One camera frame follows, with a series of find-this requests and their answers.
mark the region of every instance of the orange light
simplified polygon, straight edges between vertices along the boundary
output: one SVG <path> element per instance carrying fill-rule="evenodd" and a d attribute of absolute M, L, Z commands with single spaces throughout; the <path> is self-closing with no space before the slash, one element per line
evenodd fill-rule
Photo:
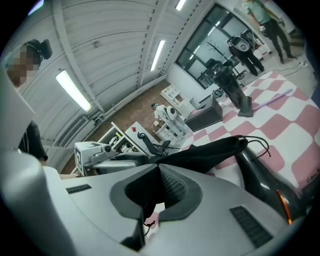
<path fill-rule="evenodd" d="M 278 195 L 279 198 L 280 198 L 280 202 L 281 202 L 282 207 L 283 207 L 283 210 L 284 210 L 284 214 L 285 214 L 285 217 L 286 217 L 286 221 L 288 222 L 289 225 L 291 225 L 291 224 L 292 224 L 292 219 L 291 219 L 291 214 L 290 214 L 288 205 L 287 205 L 284 197 L 280 194 L 279 190 L 277 190 L 276 193 L 277 193 L 277 195 Z"/>

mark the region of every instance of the ceiling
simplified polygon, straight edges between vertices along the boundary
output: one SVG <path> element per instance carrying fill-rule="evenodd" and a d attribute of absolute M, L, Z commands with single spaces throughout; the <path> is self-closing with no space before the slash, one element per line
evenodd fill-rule
<path fill-rule="evenodd" d="M 53 54 L 19 92 L 35 111 L 49 165 L 61 168 L 70 148 L 55 141 L 82 116 L 114 104 L 162 76 L 213 0 L 45 0 L 8 42 L 4 54 L 32 39 L 49 39 Z M 150 71 L 160 40 L 156 69 Z M 92 105 L 86 113 L 56 81 L 67 70 Z"/>

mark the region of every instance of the chair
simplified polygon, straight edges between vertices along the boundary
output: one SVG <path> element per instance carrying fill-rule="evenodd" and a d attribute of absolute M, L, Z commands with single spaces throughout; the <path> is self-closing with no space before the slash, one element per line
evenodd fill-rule
<path fill-rule="evenodd" d="M 169 144 L 171 143 L 171 140 L 166 140 L 162 145 L 157 145 L 151 143 L 148 136 L 146 136 L 145 133 L 138 132 L 138 138 L 143 140 L 144 144 L 148 148 L 151 154 L 160 156 L 160 157 L 166 157 L 168 153 L 166 152 L 166 149 L 169 147 Z"/>

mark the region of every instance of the black pants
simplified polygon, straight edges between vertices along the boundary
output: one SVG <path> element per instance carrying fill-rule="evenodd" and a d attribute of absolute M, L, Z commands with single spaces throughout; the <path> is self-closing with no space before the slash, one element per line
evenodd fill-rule
<path fill-rule="evenodd" d="M 257 72 L 255 66 L 258 69 L 260 69 L 261 71 L 265 70 L 265 68 L 261 64 L 260 60 L 254 55 L 254 53 L 251 50 L 247 51 L 245 54 L 242 54 L 238 58 L 240 59 L 240 61 L 243 62 L 243 64 L 245 64 L 248 67 L 248 69 L 250 70 L 250 73 L 255 76 L 258 75 L 258 72 Z"/>
<path fill-rule="evenodd" d="M 261 24 L 261 26 L 265 27 L 265 32 L 267 34 L 267 37 L 272 41 L 274 48 L 278 52 L 280 59 L 283 58 L 283 54 L 282 54 L 280 45 L 278 43 L 278 36 L 282 41 L 283 49 L 286 55 L 291 56 L 290 43 L 286 37 L 285 32 L 281 29 L 281 27 L 278 25 L 276 20 L 272 18 L 270 21 Z"/>

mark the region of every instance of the person in green shirt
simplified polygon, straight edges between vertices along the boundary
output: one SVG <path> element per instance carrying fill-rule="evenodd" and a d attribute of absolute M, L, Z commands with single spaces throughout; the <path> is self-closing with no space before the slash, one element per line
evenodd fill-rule
<path fill-rule="evenodd" d="M 252 18 L 252 20 L 259 25 L 260 31 L 264 31 L 265 35 L 272 41 L 274 48 L 278 52 L 280 57 L 280 62 L 284 63 L 284 57 L 280 45 L 278 43 L 278 36 L 283 44 L 283 49 L 289 60 L 296 60 L 297 57 L 291 54 L 290 43 L 278 25 L 280 19 L 260 0 L 244 0 L 244 7 L 247 10 L 247 14 Z"/>

